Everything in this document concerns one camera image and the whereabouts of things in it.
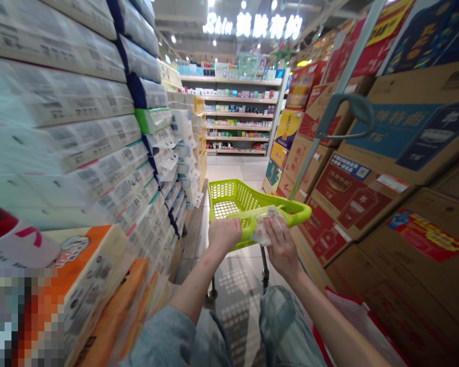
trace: green shopping basket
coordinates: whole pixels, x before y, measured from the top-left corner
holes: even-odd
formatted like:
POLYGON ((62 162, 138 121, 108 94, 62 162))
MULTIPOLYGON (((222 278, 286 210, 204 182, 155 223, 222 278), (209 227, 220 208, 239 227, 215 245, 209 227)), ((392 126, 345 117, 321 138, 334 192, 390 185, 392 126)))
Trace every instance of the green shopping basket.
POLYGON ((263 194, 237 179, 215 181, 208 184, 209 222, 222 218, 240 218, 242 236, 232 251, 256 243, 251 235, 257 225, 256 217, 268 213, 269 206, 277 207, 292 227, 307 221, 311 208, 297 201, 263 194))

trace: shopping cart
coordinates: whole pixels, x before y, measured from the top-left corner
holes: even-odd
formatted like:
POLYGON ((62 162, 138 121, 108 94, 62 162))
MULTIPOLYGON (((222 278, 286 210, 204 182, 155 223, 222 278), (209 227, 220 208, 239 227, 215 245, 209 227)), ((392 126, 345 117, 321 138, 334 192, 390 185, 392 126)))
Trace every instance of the shopping cart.
MULTIPOLYGON (((375 116, 374 108, 372 107, 371 102, 361 95, 345 94, 345 88, 348 84, 348 81, 350 80, 350 77, 352 76, 357 62, 359 61, 362 51, 371 36, 372 30, 374 29, 374 26, 379 19, 386 1, 387 0, 375 0, 374 4, 372 5, 369 15, 367 16, 367 20, 362 29, 361 36, 353 48, 352 55, 350 56, 349 62, 343 71, 337 89, 331 97, 321 122, 318 125, 315 139, 311 144, 308 155, 303 161, 301 171, 288 199, 272 195, 265 195, 236 179, 209 183, 208 192, 210 223, 215 219, 221 218, 240 218, 241 220, 242 236, 240 242, 234 249, 232 249, 232 251, 255 243, 251 240, 251 235, 257 224, 256 217, 267 214, 269 206, 275 206, 280 210, 281 214, 285 217, 289 227, 303 223, 309 219, 311 216, 311 208, 305 204, 294 201, 293 198, 294 195, 296 195, 299 186, 301 185, 304 174, 310 165, 316 150, 318 149, 321 139, 359 139, 368 136, 374 131, 375 116), (348 102, 350 105, 350 110, 352 111, 357 121, 365 124, 366 130, 363 133, 342 136, 328 135, 328 130, 332 125, 333 119, 343 102, 348 102)), ((270 274, 267 268, 267 259, 265 256, 264 248, 261 246, 260 250, 264 264, 262 275, 265 288, 268 285, 270 274)), ((208 299, 214 300, 216 297, 217 291, 215 289, 213 278, 212 289, 208 293, 208 299)))

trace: tiled floor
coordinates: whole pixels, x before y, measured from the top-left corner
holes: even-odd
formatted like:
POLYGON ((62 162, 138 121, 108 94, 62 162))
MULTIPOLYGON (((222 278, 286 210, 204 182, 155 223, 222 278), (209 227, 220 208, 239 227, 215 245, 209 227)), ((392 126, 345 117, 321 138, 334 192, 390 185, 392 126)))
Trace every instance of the tiled floor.
MULTIPOLYGON (((261 191, 267 164, 268 158, 260 156, 209 156, 206 178, 209 182, 237 178, 261 191)), ((184 242, 184 252, 175 276, 176 284, 182 284, 209 244, 207 193, 204 207, 199 210, 201 221, 197 223, 197 240, 194 243, 184 242)), ((197 230, 190 228, 193 225, 196 223, 191 222, 189 232, 197 230)), ((267 264, 270 271, 269 285, 288 286, 270 262, 267 264)), ((265 352, 259 331, 260 298, 264 291, 262 270, 262 255, 260 245, 257 244, 229 253, 215 274, 218 297, 207 306, 224 324, 235 367, 265 366, 265 352)))

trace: illuminated sign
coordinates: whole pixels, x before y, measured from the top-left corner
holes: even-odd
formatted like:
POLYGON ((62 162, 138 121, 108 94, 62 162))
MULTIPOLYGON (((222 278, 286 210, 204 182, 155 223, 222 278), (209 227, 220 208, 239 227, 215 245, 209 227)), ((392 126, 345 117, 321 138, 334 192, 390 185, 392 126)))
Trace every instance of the illuminated sign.
MULTIPOLYGON (((284 36, 285 39, 292 37, 293 40, 296 40, 301 31, 301 26, 302 18, 299 15, 291 15, 287 19, 287 17, 277 14, 270 19, 269 27, 267 15, 256 14, 252 32, 250 13, 243 14, 240 12, 236 19, 236 36, 250 37, 252 35, 254 38, 261 38, 267 37, 267 34, 270 33, 270 38, 280 39, 284 36)), ((209 34, 230 35, 233 30, 233 22, 228 21, 226 17, 221 20, 220 16, 211 12, 208 14, 207 24, 202 26, 202 30, 209 34)))

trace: store shelf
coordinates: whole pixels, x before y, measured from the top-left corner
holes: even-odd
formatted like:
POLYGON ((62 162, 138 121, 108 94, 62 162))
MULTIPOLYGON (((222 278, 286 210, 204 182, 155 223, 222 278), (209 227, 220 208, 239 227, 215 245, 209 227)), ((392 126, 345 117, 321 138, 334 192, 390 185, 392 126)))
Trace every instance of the store shelf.
POLYGON ((220 141, 269 141, 269 138, 244 138, 244 137, 206 137, 207 140, 220 141))
POLYGON ((205 82, 205 83, 226 83, 226 84, 245 84, 245 85, 261 85, 269 87, 279 87, 281 82, 253 82, 253 81, 240 81, 219 79, 214 76, 197 76, 197 75, 181 75, 182 82, 205 82))
POLYGON ((216 150, 218 153, 231 153, 231 154, 265 154, 265 150, 231 150, 231 149, 209 149, 216 150))
POLYGON ((277 104, 275 99, 260 98, 241 98, 241 97, 219 97, 219 96, 201 96, 202 99, 216 102, 236 102, 236 103, 263 103, 277 104))
POLYGON ((252 113, 240 113, 240 112, 224 112, 224 111, 206 111, 206 116, 226 116, 226 117, 257 117, 273 119, 274 115, 260 115, 252 113))
POLYGON ((207 128, 213 130, 242 130, 242 131, 271 131, 271 127, 255 127, 255 126, 224 126, 224 125, 206 125, 207 128))

